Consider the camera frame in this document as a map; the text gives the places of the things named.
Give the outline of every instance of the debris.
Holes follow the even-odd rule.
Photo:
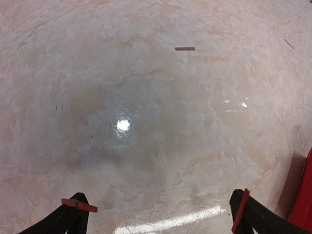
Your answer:
[[[96,143],[96,145],[98,146],[98,148],[101,150],[101,147]]]
[[[284,39],[284,40],[294,50],[294,47],[286,39]]]
[[[189,51],[189,50],[195,50],[195,47],[176,47],[176,51]]]

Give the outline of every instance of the red clamp tip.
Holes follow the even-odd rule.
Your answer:
[[[62,198],[61,202],[65,206],[72,206],[78,210],[94,212],[94,213],[98,212],[98,208],[96,206],[91,206],[89,204],[83,203],[83,202],[75,200],[75,199]]]
[[[232,233],[236,233],[236,230],[240,224],[240,221],[242,220],[242,216],[243,216],[243,213],[244,213],[247,201],[248,201],[248,197],[249,197],[249,190],[245,189],[242,200],[240,202],[240,205],[239,205],[239,208],[237,211],[237,215],[236,215],[235,220],[233,222],[233,226],[231,229]]]

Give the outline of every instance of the polished floor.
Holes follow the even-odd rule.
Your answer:
[[[286,216],[311,19],[308,0],[1,1],[0,234],[76,192],[90,234],[230,233],[245,187]]]

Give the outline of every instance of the marble floor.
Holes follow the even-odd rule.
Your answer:
[[[89,234],[231,233],[246,187],[286,217],[311,19],[308,0],[2,0],[0,234],[76,192]]]

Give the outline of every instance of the small brown stick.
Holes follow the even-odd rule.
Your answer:
[[[177,50],[177,51],[189,51],[189,50],[195,50],[195,47],[176,47],[175,50]]]
[[[294,47],[286,39],[284,39],[284,40],[294,50]]]

